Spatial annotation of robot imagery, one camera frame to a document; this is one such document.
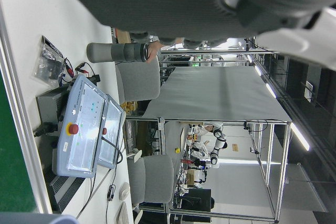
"red emergency stop button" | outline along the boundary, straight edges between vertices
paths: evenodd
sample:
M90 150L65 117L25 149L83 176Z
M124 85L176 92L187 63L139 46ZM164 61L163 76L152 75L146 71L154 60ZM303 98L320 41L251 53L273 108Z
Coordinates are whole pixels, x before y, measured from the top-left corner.
M68 129L71 135L76 135L78 133L78 130L79 130L79 127L77 124L71 124Z

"white table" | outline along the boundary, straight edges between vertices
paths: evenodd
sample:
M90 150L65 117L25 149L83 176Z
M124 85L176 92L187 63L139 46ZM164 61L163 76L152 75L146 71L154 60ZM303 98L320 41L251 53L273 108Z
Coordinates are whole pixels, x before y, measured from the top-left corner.
M41 143L38 138L34 139L33 133L28 130L29 127L35 129L40 124L35 97L51 89L50 86L33 77L36 60L41 52L41 36L46 36L75 67L87 61L86 46L88 43L111 42L111 30L110 27L101 25L78 0L0 0L0 4L12 49L13 67L17 73L14 79L20 87L19 94L12 92L12 95L18 97L16 99L20 101L18 110L27 117L25 125L28 127L24 139L27 146L22 145L27 171L36 199L37 211L50 213L51 206L46 199L46 188L44 181L41 181L43 167L36 165L39 163L37 149ZM114 63L97 63L92 64L92 67L101 77L98 87L118 101ZM114 171L112 170L109 174L107 172L107 168L98 166L95 183L95 189L98 190L79 217L80 222L104 223L106 194ZM126 158L118 165L115 180L117 192L114 200L109 203L108 223L114 223L112 219L121 206L118 191L125 181L128 181ZM89 187L90 180L86 179L67 206L66 214L77 216L88 199ZM129 219L132 222L130 197L126 202Z

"gray backdrop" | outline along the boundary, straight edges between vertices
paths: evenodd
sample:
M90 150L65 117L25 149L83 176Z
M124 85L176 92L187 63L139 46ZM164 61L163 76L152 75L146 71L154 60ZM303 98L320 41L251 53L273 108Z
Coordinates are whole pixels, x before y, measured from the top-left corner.
M291 121L254 67L177 67L143 117Z

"fluorescent light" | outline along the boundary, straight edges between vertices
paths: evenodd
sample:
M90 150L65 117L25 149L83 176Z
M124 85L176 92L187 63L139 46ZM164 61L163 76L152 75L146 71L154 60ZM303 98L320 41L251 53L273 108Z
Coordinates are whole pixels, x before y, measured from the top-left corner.
M266 84L266 88L268 89L268 91L271 93L271 95L276 98L277 96L275 95L274 91L272 90L271 86L267 83Z
M258 165L257 160L245 160L245 159L230 159L230 158L219 158L217 160L221 164L243 164L243 165ZM261 164L266 165L266 161L261 161ZM271 162L271 165L280 165L279 162Z
M310 146L307 142L307 140L305 139L305 137L301 134L301 132L299 131L299 129L296 127L296 125L294 123L290 124L291 129L293 130L293 132L295 133L295 136L298 137L299 141L301 142L301 144L304 146L304 148L309 151Z
M251 55L247 55L247 59L248 59L248 61L249 61L250 63L252 63L252 57L251 57Z
M257 66L254 66L254 68L256 69L258 75L261 76L261 71L260 71L260 69L259 69Z

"label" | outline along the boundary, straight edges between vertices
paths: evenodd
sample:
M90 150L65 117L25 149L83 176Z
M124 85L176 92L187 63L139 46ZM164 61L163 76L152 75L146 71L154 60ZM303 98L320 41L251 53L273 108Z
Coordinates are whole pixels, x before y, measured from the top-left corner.
M157 128L158 128L159 131L164 130L164 124L163 123L158 123L157 126L158 126Z
M238 144L232 144L232 151L238 152Z
M68 142L65 142L63 146L63 151L66 152L67 149L68 149Z

